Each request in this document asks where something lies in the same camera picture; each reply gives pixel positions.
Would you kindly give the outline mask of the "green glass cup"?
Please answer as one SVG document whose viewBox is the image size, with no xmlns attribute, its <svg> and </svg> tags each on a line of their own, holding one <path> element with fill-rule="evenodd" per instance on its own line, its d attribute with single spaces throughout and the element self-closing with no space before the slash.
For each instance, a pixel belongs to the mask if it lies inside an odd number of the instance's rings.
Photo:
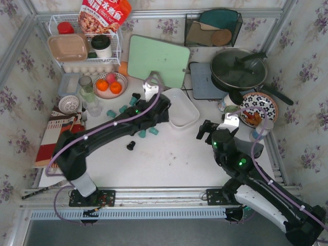
<svg viewBox="0 0 328 246">
<path fill-rule="evenodd" d="M 228 116 L 229 114 L 234 113 L 234 112 L 236 112 L 238 110 L 239 110 L 239 108 L 237 106 L 227 106 L 224 109 L 224 115 L 225 116 Z"/>
</svg>

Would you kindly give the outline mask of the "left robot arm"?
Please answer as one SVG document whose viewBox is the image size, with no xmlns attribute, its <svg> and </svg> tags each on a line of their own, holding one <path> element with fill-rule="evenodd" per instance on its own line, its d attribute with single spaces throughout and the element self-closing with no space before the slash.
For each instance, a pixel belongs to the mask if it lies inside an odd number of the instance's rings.
<svg viewBox="0 0 328 246">
<path fill-rule="evenodd" d="M 116 118 L 97 127 L 78 133 L 64 131 L 57 141 L 52 161 L 82 197 L 95 196 L 98 188 L 87 173 L 86 158 L 118 138 L 168 122 L 170 106 L 171 101 L 165 95 L 157 93 L 149 101 L 140 100 Z"/>
</svg>

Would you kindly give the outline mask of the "white pill bottle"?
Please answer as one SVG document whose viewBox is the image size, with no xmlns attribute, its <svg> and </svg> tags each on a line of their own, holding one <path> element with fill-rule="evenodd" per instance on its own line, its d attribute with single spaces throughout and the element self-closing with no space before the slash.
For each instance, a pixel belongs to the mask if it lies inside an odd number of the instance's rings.
<svg viewBox="0 0 328 246">
<path fill-rule="evenodd" d="M 254 142 L 258 137 L 262 140 L 274 127 L 272 120 L 262 120 L 261 123 L 250 133 L 249 139 Z"/>
</svg>

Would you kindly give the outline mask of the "round cork coaster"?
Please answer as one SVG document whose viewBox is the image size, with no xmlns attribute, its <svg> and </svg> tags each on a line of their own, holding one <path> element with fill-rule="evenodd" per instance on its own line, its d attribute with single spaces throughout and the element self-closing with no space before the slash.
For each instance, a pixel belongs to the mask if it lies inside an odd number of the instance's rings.
<svg viewBox="0 0 328 246">
<path fill-rule="evenodd" d="M 213 33 L 211 42 L 215 46 L 227 45 L 232 39 L 232 33 L 229 29 L 220 29 Z"/>
</svg>

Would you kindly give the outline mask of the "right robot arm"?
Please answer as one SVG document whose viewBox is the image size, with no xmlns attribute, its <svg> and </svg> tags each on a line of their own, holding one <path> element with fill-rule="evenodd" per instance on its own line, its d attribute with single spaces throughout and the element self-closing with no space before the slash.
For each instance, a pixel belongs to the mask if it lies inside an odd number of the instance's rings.
<svg viewBox="0 0 328 246">
<path fill-rule="evenodd" d="M 278 226 L 292 245 L 313 245 L 323 231 L 326 211 L 311 206 L 279 185 L 254 158 L 260 156 L 263 145 L 252 144 L 235 137 L 220 124 L 205 120 L 196 138 L 205 140 L 214 152 L 216 163 L 230 179 L 220 189 L 228 204 L 250 207 Z"/>
</svg>

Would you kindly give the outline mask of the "green cutting board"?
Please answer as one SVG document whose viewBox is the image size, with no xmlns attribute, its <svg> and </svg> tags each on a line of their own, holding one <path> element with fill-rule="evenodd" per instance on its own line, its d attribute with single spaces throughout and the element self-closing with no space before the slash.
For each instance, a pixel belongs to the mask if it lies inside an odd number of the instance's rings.
<svg viewBox="0 0 328 246">
<path fill-rule="evenodd" d="M 168 88 L 182 88 L 190 49 L 141 35 L 130 37 L 127 73 L 145 80 L 158 72 Z"/>
</svg>

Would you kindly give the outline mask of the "teal capsule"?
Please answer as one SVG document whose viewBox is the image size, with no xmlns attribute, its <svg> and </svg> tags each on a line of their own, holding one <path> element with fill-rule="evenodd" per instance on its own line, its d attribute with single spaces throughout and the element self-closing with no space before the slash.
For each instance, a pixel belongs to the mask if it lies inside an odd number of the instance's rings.
<svg viewBox="0 0 328 246">
<path fill-rule="evenodd" d="M 129 104 L 130 104 L 131 106 L 134 106 L 136 102 L 137 102 L 137 98 L 132 97 L 131 100 L 130 100 L 130 102 L 129 102 Z"/>
<path fill-rule="evenodd" d="M 120 112 L 120 113 L 124 113 L 124 111 L 125 111 L 127 108 L 128 108 L 128 106 L 127 106 L 127 105 L 124 105 L 124 106 L 122 106 L 122 107 L 119 109 L 119 112 Z"/>
<path fill-rule="evenodd" d="M 158 135 L 158 133 L 159 133 L 159 131 L 158 131 L 156 128 L 154 128 L 154 127 L 151 127 L 151 128 L 149 129 L 149 132 L 150 132 L 151 134 L 153 134 L 153 135 Z"/>
<path fill-rule="evenodd" d="M 114 111 L 112 111 L 112 110 L 108 110 L 108 111 L 106 112 L 106 115 L 107 115 L 108 117 L 111 117 L 111 118 L 115 118 L 115 117 L 116 117 L 116 113 L 115 113 Z"/>
<path fill-rule="evenodd" d="M 140 132 L 139 132 L 139 134 L 138 134 L 138 136 L 140 137 L 140 138 L 145 138 L 146 137 L 146 130 L 141 130 Z"/>
</svg>

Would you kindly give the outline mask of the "white plastic storage basket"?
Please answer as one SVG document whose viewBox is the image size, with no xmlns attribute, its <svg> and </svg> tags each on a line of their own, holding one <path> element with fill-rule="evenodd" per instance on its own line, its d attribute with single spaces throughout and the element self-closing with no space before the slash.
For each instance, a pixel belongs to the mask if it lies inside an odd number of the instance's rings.
<svg viewBox="0 0 328 246">
<path fill-rule="evenodd" d="M 171 102 L 169 123 L 173 129 L 182 131 L 198 121 L 200 113 L 183 90 L 172 88 L 162 94 Z"/>
</svg>

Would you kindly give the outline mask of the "grey induction cooker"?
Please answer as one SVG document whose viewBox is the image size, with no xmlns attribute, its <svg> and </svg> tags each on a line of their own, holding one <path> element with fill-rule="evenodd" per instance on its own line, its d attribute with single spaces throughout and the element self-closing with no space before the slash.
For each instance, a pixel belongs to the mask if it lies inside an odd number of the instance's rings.
<svg viewBox="0 0 328 246">
<path fill-rule="evenodd" d="M 223 99 L 228 93 L 219 90 L 212 82 L 210 63 L 190 62 L 193 96 L 196 100 Z"/>
</svg>

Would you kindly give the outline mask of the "white cup black lid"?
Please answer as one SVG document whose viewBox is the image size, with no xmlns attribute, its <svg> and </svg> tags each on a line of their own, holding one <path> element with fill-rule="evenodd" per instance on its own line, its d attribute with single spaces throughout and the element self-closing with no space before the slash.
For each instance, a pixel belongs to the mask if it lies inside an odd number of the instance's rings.
<svg viewBox="0 0 328 246">
<path fill-rule="evenodd" d="M 91 39 L 91 46 L 98 58 L 112 57 L 111 40 L 106 35 L 96 35 Z"/>
</svg>

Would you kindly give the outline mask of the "white patterned strainer bowl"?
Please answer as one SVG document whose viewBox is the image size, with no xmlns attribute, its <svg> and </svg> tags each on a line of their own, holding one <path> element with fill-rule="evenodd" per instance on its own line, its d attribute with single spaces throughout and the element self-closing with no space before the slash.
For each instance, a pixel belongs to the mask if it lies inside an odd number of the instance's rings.
<svg viewBox="0 0 328 246">
<path fill-rule="evenodd" d="M 71 114 L 76 112 L 79 107 L 79 99 L 74 95 L 63 97 L 58 104 L 58 108 L 62 113 Z"/>
</svg>

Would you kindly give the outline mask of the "teal capsule upper left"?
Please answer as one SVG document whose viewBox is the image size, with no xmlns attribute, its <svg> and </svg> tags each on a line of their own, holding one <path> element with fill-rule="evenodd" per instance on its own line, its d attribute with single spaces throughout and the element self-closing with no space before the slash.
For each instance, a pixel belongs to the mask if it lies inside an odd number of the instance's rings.
<svg viewBox="0 0 328 246">
<path fill-rule="evenodd" d="M 127 108 L 128 108 L 128 106 L 127 106 L 127 105 L 124 105 L 124 106 L 122 106 L 122 107 L 119 109 L 119 112 L 120 112 L 120 113 L 124 113 L 124 111 L 125 111 Z"/>
</svg>

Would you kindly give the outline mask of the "beige plastic container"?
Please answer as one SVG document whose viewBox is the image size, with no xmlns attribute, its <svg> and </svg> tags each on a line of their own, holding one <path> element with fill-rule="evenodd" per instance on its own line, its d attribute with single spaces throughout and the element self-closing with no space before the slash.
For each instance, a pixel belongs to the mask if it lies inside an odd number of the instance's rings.
<svg viewBox="0 0 328 246">
<path fill-rule="evenodd" d="M 90 50 L 88 39 L 82 33 L 54 35 L 47 43 L 51 54 L 60 63 L 85 61 Z"/>
</svg>

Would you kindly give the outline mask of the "black capsule lone front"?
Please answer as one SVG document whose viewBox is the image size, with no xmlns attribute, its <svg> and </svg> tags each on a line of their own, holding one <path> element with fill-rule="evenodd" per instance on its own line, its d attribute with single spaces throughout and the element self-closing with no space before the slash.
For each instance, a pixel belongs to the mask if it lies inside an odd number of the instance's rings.
<svg viewBox="0 0 328 246">
<path fill-rule="evenodd" d="M 128 145 L 127 145 L 127 149 L 129 151 L 133 151 L 134 147 L 135 147 L 136 142 L 135 141 L 131 141 Z"/>
</svg>

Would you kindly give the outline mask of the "clear drinking glass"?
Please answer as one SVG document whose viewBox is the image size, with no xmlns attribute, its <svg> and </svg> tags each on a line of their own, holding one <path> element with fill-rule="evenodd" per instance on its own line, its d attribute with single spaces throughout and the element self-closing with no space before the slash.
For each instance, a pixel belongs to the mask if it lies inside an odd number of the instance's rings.
<svg viewBox="0 0 328 246">
<path fill-rule="evenodd" d="M 98 98 L 95 98 L 92 102 L 87 102 L 86 109 L 92 117 L 98 117 L 101 115 L 103 108 Z"/>
</svg>

